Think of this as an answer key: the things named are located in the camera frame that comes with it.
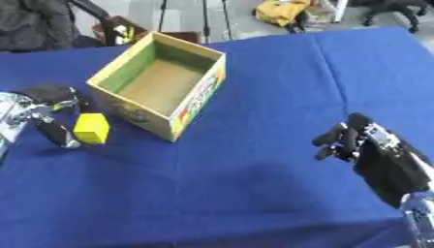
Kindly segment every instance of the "table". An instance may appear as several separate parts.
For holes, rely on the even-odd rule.
[[[400,28],[210,45],[228,79],[177,143],[110,116],[105,147],[29,128],[0,170],[0,247],[393,247],[408,233],[311,138],[362,111],[433,157],[434,59]],[[0,54],[0,90],[84,81],[121,47]]]

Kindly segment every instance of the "bag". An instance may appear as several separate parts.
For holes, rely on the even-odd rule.
[[[306,10],[311,0],[264,0],[256,9],[256,19],[284,27]]]

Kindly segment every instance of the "yellow object on floor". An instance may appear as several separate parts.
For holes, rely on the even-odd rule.
[[[284,27],[293,22],[310,4],[310,0],[264,0],[257,8],[256,18]]]
[[[104,144],[109,135],[109,123],[101,113],[83,113],[74,128],[77,139],[85,143]]]

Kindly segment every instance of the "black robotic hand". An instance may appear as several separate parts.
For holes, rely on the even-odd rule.
[[[428,190],[430,178],[420,167],[429,160],[409,143],[360,113],[313,140],[323,146],[316,159],[335,156],[353,162],[354,170],[387,204],[398,208],[408,193]]]

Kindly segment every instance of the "box bottom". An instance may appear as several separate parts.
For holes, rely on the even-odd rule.
[[[157,58],[119,95],[169,117],[203,77],[203,72]]]

